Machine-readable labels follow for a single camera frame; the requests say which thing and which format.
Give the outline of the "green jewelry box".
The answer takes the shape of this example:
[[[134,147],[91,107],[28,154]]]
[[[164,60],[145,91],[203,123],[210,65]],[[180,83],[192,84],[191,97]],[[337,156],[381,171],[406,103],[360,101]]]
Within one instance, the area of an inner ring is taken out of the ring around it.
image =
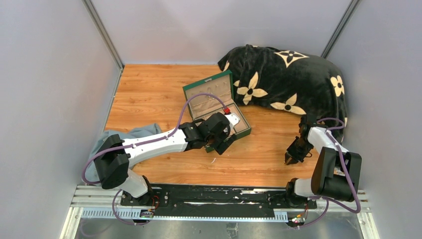
[[[185,85],[182,89],[186,100],[200,93],[212,94],[219,98],[217,100],[207,95],[198,96],[192,99],[188,103],[188,110],[193,120],[196,120],[196,117],[204,111],[210,110],[212,107],[222,108],[222,104],[220,102],[223,102],[225,106],[235,103],[234,97],[236,90],[234,89],[232,72],[230,70],[226,70],[219,74]],[[237,139],[250,135],[250,133],[246,135],[247,133],[248,132],[236,134]]]

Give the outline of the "green jewelry tray insert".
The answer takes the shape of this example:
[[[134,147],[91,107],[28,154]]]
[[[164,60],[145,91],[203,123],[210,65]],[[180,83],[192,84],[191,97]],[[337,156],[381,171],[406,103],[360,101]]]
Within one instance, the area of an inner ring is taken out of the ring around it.
[[[230,109],[230,112],[232,114],[236,114],[239,117],[239,123],[237,123],[234,126],[234,129],[231,130],[230,134],[239,134],[239,133],[245,133],[248,132],[246,135],[248,135],[250,133],[251,127],[249,125],[249,123],[247,122],[247,120],[245,119],[244,115],[242,114],[242,112],[240,111],[239,107],[233,103],[233,104],[229,104],[227,106]],[[196,119],[204,119],[207,120],[212,114],[215,113],[224,113],[223,109],[221,107],[217,108],[217,107],[212,107],[210,110],[208,111],[204,111],[203,113],[201,113],[198,117],[196,117]]]

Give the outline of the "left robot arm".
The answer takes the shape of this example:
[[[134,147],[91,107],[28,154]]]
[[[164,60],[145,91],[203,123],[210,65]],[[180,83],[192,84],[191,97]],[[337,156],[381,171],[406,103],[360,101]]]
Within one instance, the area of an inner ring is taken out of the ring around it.
[[[122,139],[114,134],[106,139],[93,160],[100,186],[120,189],[141,206],[152,201],[152,188],[145,176],[132,166],[160,155],[212,147],[223,154],[236,140],[232,132],[240,118],[234,113],[217,112],[208,119],[183,123],[174,129],[143,138]]]

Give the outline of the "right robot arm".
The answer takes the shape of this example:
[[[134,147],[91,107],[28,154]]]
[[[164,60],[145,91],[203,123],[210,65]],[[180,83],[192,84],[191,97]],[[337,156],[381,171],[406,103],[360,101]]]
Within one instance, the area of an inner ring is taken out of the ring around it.
[[[293,178],[286,186],[284,201],[296,208],[304,198],[328,197],[352,202],[357,196],[362,157],[344,148],[332,135],[332,129],[313,115],[303,115],[299,123],[300,135],[285,153],[287,165],[303,162],[315,149],[319,154],[311,178]]]

